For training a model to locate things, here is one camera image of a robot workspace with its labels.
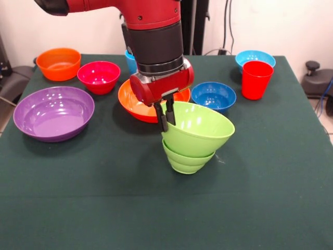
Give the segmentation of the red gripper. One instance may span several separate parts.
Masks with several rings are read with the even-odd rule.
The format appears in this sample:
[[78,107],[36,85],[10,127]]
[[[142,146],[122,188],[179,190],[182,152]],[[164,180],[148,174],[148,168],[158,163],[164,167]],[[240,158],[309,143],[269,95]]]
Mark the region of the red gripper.
[[180,70],[162,76],[144,76],[139,72],[130,76],[130,85],[136,98],[146,106],[155,104],[158,124],[162,132],[168,131],[168,122],[176,125],[174,116],[174,99],[166,100],[166,112],[160,102],[166,95],[189,88],[194,81],[194,70],[188,59]]

